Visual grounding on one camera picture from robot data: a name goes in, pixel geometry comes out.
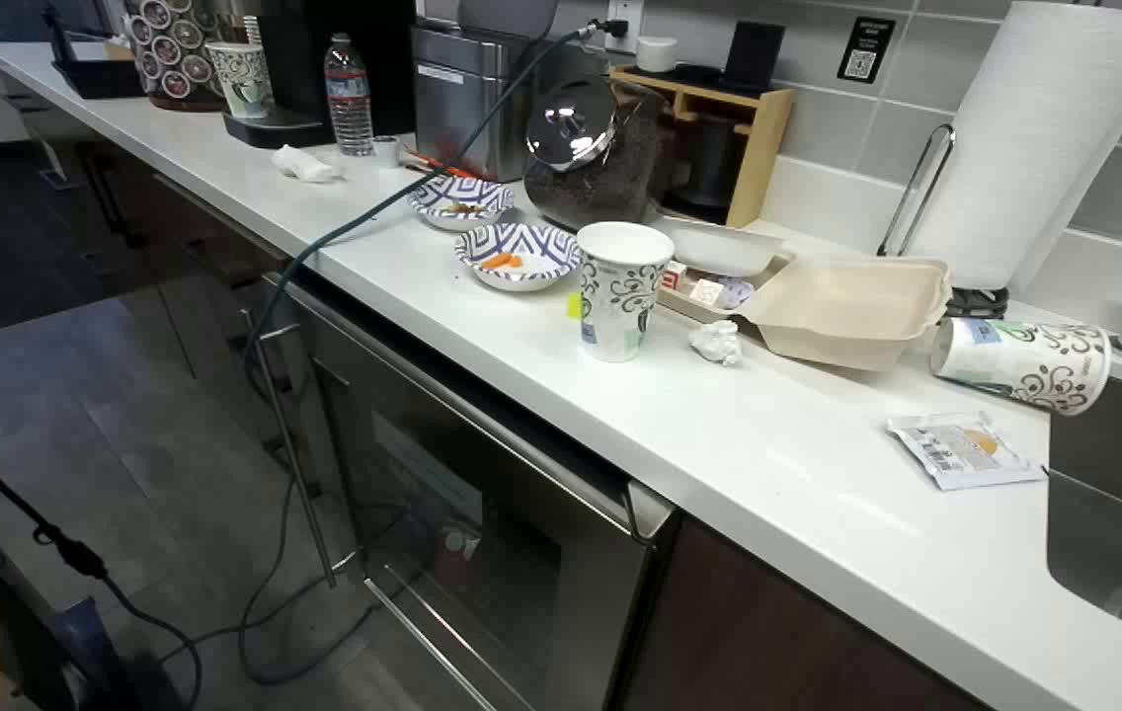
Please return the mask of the upright patterned paper cup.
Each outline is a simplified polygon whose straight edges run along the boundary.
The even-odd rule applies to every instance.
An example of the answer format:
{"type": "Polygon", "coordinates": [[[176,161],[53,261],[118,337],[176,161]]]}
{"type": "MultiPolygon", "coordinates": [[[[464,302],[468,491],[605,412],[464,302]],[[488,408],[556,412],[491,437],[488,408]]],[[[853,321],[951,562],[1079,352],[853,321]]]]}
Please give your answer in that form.
{"type": "Polygon", "coordinates": [[[595,220],[579,249],[583,340],[605,359],[639,357],[660,273],[678,257],[671,237],[637,220],[595,220]]]}

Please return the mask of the flat snack packets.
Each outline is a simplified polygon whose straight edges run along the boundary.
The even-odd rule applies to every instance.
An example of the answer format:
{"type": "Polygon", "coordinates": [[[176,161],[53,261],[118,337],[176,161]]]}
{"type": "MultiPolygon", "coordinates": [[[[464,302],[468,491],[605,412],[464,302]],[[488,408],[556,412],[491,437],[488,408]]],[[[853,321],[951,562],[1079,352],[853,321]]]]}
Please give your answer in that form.
{"type": "Polygon", "coordinates": [[[660,302],[687,316],[729,316],[742,307],[757,292],[757,280],[697,273],[681,261],[660,273],[660,302]]]}

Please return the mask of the crumpled white paper ball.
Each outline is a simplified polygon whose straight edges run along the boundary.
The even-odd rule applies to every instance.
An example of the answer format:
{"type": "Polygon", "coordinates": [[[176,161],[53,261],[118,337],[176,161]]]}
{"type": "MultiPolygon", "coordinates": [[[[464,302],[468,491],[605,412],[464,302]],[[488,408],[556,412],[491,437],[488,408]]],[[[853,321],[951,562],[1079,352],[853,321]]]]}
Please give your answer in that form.
{"type": "Polygon", "coordinates": [[[708,363],[734,367],[742,359],[741,329],[733,321],[693,329],[687,346],[708,363]]]}

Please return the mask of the white shallow dish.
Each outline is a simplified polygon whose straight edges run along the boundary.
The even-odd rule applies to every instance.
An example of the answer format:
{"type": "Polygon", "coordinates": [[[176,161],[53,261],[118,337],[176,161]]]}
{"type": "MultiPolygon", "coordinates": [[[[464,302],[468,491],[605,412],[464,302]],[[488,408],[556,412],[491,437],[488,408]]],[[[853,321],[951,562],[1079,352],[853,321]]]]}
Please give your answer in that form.
{"type": "Polygon", "coordinates": [[[780,257],[774,242],[741,237],[729,230],[668,220],[663,233],[678,242],[678,257],[687,267],[716,275],[759,275],[780,257]]]}

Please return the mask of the stainless dishwasher front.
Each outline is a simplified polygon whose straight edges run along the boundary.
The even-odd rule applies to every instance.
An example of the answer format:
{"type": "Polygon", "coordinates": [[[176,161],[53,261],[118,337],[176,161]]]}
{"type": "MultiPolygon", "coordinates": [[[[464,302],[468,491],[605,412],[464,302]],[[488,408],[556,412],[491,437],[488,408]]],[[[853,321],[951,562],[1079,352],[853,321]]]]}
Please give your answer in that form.
{"type": "Polygon", "coordinates": [[[365,583],[491,711],[610,711],[678,508],[318,284],[284,287],[290,402],[365,583]]]}

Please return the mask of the silver toaster appliance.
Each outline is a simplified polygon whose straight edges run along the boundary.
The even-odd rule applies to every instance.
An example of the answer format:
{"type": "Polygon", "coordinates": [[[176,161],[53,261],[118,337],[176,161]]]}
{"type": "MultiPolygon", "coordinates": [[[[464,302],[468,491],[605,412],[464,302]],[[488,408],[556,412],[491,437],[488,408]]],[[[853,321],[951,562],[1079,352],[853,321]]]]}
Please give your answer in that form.
{"type": "Polygon", "coordinates": [[[555,16],[556,0],[417,0],[417,151],[451,161],[491,120],[464,167],[517,180],[535,84],[514,74],[542,51],[555,16]]]}

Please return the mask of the beige takeout clamshell container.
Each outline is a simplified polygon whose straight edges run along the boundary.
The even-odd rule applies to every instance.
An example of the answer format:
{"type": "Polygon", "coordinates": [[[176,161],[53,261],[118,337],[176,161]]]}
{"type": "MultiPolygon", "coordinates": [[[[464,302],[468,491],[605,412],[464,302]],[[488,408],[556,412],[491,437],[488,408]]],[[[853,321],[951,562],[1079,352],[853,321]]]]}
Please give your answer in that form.
{"type": "Polygon", "coordinates": [[[780,357],[888,370],[938,329],[950,296],[942,261],[800,257],[741,307],[741,321],[780,357]]]}

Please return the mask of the wooden organizer rack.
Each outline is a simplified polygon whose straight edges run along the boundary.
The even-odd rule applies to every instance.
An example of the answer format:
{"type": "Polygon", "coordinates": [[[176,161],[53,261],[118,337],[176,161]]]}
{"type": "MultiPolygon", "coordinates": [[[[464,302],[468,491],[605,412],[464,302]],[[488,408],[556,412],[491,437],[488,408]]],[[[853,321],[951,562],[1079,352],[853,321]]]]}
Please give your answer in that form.
{"type": "Polygon", "coordinates": [[[774,159],[795,116],[789,92],[741,96],[683,78],[613,68],[621,92],[663,99],[660,126],[678,140],[663,200],[704,220],[742,230],[763,212],[774,159]]]}

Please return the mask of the clear plastic water bottle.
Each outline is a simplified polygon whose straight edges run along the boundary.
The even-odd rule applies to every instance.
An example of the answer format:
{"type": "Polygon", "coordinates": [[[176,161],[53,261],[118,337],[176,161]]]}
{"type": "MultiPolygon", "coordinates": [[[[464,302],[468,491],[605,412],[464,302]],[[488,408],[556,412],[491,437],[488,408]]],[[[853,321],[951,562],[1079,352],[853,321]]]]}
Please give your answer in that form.
{"type": "Polygon", "coordinates": [[[323,96],[336,146],[365,159],[372,151],[372,88],[347,33],[336,33],[323,51],[323,96]]]}

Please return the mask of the small printed sachet packet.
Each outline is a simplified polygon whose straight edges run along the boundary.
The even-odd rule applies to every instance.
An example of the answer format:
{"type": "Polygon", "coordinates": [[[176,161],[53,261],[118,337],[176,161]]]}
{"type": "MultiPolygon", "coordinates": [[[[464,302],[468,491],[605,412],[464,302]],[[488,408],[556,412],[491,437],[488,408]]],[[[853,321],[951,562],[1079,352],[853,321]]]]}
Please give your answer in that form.
{"type": "Polygon", "coordinates": [[[984,412],[903,416],[888,419],[886,432],[938,491],[1024,485],[1045,478],[1045,470],[1024,458],[984,412]]]}

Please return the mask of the black coffee machine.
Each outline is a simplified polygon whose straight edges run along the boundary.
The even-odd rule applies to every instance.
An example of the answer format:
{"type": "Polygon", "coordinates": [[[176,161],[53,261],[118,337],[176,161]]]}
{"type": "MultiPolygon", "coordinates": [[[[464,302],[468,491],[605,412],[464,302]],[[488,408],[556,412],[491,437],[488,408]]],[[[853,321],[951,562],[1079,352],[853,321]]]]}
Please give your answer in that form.
{"type": "Polygon", "coordinates": [[[276,105],[267,120],[231,120],[250,146],[318,146],[331,140],[323,51],[346,33],[368,68],[372,129],[417,129],[417,0],[242,0],[261,24],[276,105]]]}

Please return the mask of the patterned cup beside machine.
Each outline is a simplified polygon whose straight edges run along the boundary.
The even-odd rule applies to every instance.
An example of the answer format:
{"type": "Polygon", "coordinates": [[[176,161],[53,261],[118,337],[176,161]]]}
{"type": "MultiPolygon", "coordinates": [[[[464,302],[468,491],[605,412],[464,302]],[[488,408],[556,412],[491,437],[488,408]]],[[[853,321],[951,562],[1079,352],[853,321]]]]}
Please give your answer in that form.
{"type": "Polygon", "coordinates": [[[261,45],[209,45],[209,58],[235,120],[267,120],[272,112],[272,84],[261,45]]]}

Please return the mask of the lying patterned paper cup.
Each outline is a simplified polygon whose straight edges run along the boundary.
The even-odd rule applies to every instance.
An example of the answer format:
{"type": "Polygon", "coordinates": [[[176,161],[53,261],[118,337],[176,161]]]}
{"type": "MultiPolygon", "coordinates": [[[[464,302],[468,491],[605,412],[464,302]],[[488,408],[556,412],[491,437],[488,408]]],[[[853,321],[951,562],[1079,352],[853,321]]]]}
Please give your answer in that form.
{"type": "Polygon", "coordinates": [[[942,381],[1055,416],[1091,412],[1112,359],[1112,337],[1094,324],[946,321],[934,346],[942,381]]]}

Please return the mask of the black box on counter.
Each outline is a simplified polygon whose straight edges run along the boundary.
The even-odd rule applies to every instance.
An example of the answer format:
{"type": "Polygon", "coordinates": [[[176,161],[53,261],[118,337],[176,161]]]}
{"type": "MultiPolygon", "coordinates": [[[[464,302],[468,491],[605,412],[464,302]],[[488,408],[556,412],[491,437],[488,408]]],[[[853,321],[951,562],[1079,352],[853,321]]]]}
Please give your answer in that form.
{"type": "Polygon", "coordinates": [[[144,78],[131,58],[80,58],[57,7],[45,7],[53,33],[53,68],[80,99],[134,99],[144,78]]]}

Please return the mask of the white paper towel roll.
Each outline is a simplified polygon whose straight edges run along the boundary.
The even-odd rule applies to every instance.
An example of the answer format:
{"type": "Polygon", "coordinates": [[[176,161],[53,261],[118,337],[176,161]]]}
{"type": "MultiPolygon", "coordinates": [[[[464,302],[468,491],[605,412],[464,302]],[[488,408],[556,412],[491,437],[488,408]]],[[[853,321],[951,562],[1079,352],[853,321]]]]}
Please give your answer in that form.
{"type": "Polygon", "coordinates": [[[946,261],[955,287],[1012,287],[1122,140],[1122,7],[1016,4],[951,134],[909,253],[946,261]]]}

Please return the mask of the wall power outlet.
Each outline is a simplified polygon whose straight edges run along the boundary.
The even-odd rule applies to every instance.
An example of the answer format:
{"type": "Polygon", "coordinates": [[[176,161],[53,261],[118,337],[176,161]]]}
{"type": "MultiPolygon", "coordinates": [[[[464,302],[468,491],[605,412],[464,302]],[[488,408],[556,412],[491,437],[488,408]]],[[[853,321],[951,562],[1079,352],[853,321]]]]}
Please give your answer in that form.
{"type": "Polygon", "coordinates": [[[621,37],[610,37],[610,47],[631,51],[639,40],[643,0],[610,0],[605,12],[625,29],[621,37]]]}

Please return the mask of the black wall sign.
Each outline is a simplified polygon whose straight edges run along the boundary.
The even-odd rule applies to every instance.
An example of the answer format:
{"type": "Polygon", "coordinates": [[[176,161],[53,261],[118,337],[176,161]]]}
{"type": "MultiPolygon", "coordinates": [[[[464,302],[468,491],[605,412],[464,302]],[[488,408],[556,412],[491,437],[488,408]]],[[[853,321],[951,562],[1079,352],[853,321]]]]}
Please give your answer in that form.
{"type": "Polygon", "coordinates": [[[896,24],[886,16],[858,16],[840,62],[840,74],[846,84],[874,84],[880,70],[880,58],[888,51],[896,24]]]}

